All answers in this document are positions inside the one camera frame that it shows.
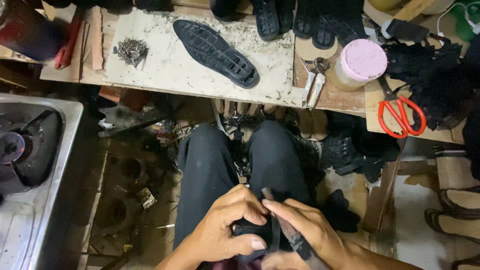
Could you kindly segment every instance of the fingernail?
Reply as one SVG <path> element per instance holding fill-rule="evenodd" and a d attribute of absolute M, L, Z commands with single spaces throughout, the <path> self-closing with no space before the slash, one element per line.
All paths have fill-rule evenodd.
<path fill-rule="evenodd" d="M 262 242 L 260 242 L 260 240 L 253 240 L 252 241 L 252 247 L 255 250 L 265 249 L 265 246 L 263 245 Z"/>

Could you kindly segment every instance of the red object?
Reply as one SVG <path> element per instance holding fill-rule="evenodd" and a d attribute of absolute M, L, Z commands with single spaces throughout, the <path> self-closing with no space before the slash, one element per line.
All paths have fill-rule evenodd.
<path fill-rule="evenodd" d="M 396 104 L 398 106 L 398 110 L 400 111 L 401 117 L 397 114 L 397 112 L 393 109 L 392 105 L 388 100 L 385 101 L 380 101 L 379 107 L 378 107 L 378 122 L 380 123 L 380 126 L 382 129 L 390 136 L 401 139 L 405 138 L 408 136 L 408 134 L 412 134 L 415 136 L 418 136 L 423 133 L 425 128 L 427 127 L 427 119 L 425 118 L 425 114 L 423 113 L 422 109 L 420 109 L 417 104 L 413 103 L 411 100 L 404 96 L 400 96 L 396 101 Z M 405 108 L 403 107 L 403 104 L 406 103 L 410 107 L 412 107 L 420 116 L 421 120 L 421 125 L 420 129 L 418 131 L 413 130 L 412 126 L 408 122 L 408 117 L 407 113 L 405 112 Z M 391 131 L 385 124 L 384 121 L 384 107 L 387 107 L 387 110 L 393 115 L 395 118 L 396 122 L 400 125 L 402 128 L 402 134 L 395 133 Z"/>
<path fill-rule="evenodd" d="M 73 49 L 75 48 L 75 43 L 77 42 L 78 31 L 82 26 L 82 21 L 84 19 L 84 10 L 77 8 L 75 10 L 75 15 L 72 18 L 72 22 L 68 27 L 68 39 L 60 48 L 57 56 L 55 57 L 55 69 L 62 69 L 68 67 L 72 63 L 72 54 Z"/>

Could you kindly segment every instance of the red tool handle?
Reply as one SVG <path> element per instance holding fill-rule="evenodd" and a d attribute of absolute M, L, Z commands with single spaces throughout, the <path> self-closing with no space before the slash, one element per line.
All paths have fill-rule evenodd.
<path fill-rule="evenodd" d="M 402 134 L 395 133 L 387 127 L 384 121 L 384 107 L 387 107 L 387 110 L 393 115 L 393 118 L 395 118 L 396 122 L 400 125 L 400 127 L 402 128 Z M 408 130 L 405 127 L 405 123 L 403 122 L 403 120 L 400 118 L 400 116 L 397 114 L 397 112 L 393 109 L 392 105 L 388 101 L 380 101 L 378 103 L 378 123 L 380 123 L 380 126 L 382 127 L 382 129 L 393 138 L 401 139 L 401 138 L 407 137 L 408 135 Z"/>
<path fill-rule="evenodd" d="M 412 107 L 419 114 L 419 116 L 420 116 L 420 129 L 418 131 L 413 130 L 412 126 L 408 122 L 407 113 L 405 113 L 405 109 L 403 108 L 403 103 L 402 102 L 404 102 L 407 105 L 409 105 L 410 107 Z M 423 113 L 422 109 L 420 109 L 420 107 L 417 104 L 413 103 L 410 99 L 408 99 L 404 96 L 400 96 L 396 100 L 396 103 L 398 105 L 398 108 L 400 110 L 400 114 L 402 115 L 402 119 L 405 123 L 405 126 L 406 126 L 408 132 L 412 135 L 415 135 L 415 136 L 418 136 L 418 135 L 422 134 L 423 131 L 425 131 L 425 128 L 427 127 L 427 119 L 425 118 L 425 114 Z"/>

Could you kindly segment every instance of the leg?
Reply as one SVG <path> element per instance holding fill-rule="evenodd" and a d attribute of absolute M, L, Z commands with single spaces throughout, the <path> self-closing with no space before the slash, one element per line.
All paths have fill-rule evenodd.
<path fill-rule="evenodd" d="M 268 186 L 277 200 L 311 204 L 291 133 L 278 122 L 265 121 L 253 132 L 250 165 L 250 188 L 257 197 Z"/>
<path fill-rule="evenodd" d="M 211 125 L 200 125 L 180 143 L 183 171 L 175 222 L 175 249 L 193 232 L 213 202 L 239 183 L 229 152 L 230 139 Z"/>

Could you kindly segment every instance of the red scissors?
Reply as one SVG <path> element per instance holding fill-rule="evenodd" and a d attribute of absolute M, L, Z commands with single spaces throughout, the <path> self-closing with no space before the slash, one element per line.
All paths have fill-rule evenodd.
<path fill-rule="evenodd" d="M 387 80 L 385 79 L 385 76 L 382 75 L 378 78 L 378 82 L 380 83 L 380 86 L 382 87 L 382 91 L 384 92 L 385 99 L 383 101 L 380 101 L 378 104 L 378 122 L 380 123 L 380 126 L 382 129 L 390 136 L 401 139 L 405 138 L 408 136 L 408 134 L 412 134 L 415 136 L 418 136 L 423 133 L 425 128 L 427 127 L 427 119 L 425 118 L 425 114 L 423 113 L 422 109 L 409 100 L 408 98 L 404 96 L 397 97 L 396 93 L 392 91 L 390 86 L 387 83 Z M 390 104 L 390 101 L 395 100 L 398 110 L 400 111 L 401 117 L 397 114 L 397 112 L 393 109 L 392 105 Z M 406 103 L 409 105 L 411 108 L 413 108 L 420 116 L 420 129 L 415 131 L 413 130 L 412 126 L 408 122 L 408 117 L 407 113 L 405 112 L 405 108 L 403 107 L 403 104 Z M 402 128 L 402 134 L 395 133 L 391 131 L 385 124 L 384 121 L 384 107 L 387 107 L 387 110 L 392 114 L 393 118 L 395 118 L 396 122 L 400 125 Z"/>

